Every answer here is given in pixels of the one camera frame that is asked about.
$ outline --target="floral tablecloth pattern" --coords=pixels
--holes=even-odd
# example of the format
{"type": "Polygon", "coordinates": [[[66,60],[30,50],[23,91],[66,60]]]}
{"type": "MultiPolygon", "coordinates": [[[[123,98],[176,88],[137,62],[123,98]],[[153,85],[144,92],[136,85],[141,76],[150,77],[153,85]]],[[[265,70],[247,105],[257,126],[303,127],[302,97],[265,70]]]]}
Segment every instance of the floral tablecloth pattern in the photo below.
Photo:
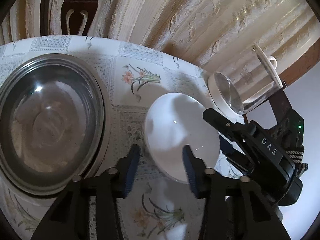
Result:
{"type": "MultiPolygon", "coordinates": [[[[98,174],[114,166],[133,143],[141,158],[132,192],[118,200],[124,239],[197,239],[204,200],[197,200],[187,184],[165,177],[143,143],[148,108],[169,92],[187,94],[206,108],[215,108],[207,73],[179,58],[127,42],[85,36],[43,36],[0,47],[0,84],[24,61],[46,53],[76,56],[94,68],[111,102],[111,137],[98,174]]],[[[224,176],[240,173],[220,154],[215,169],[224,176]]],[[[0,207],[22,240],[29,240],[49,206],[30,203],[0,179],[0,207]]],[[[95,197],[90,198],[90,235],[96,239],[95,197]]]]}

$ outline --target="beige curtain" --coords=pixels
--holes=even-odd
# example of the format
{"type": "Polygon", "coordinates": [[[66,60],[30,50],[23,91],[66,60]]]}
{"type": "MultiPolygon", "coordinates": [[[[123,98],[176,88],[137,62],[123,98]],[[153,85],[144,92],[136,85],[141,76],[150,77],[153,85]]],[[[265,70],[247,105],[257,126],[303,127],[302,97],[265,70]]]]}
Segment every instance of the beige curtain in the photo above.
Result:
{"type": "MultiPolygon", "coordinates": [[[[50,0],[49,31],[61,34],[63,0],[50,0]]],[[[182,58],[210,72],[245,56],[253,42],[281,73],[320,37],[305,0],[98,0],[88,35],[129,41],[182,58]]],[[[40,0],[17,0],[0,43],[38,36],[40,0]]]]}

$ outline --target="white plate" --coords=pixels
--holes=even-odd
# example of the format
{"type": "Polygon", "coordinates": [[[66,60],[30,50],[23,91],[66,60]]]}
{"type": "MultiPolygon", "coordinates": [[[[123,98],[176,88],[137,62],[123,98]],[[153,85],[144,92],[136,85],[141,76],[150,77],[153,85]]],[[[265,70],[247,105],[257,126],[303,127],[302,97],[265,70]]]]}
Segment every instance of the white plate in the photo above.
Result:
{"type": "Polygon", "coordinates": [[[150,107],[144,123],[144,140],[158,168],[171,179],[187,183],[182,148],[190,145],[207,167],[215,167],[220,142],[217,130],[203,120],[205,108],[190,96],[168,93],[150,107]]]}

